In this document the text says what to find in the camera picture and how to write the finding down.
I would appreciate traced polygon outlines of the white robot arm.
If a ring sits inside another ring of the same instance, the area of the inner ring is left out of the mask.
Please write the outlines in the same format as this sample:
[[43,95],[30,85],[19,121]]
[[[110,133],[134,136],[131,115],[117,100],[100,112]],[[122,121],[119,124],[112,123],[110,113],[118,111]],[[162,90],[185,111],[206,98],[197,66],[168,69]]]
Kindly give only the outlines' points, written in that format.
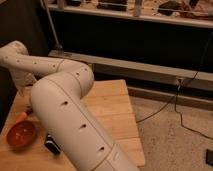
[[90,67],[65,58],[30,56],[13,41],[0,48],[0,66],[22,86],[31,76],[34,113],[77,171],[139,171],[138,167],[82,104],[94,83]]

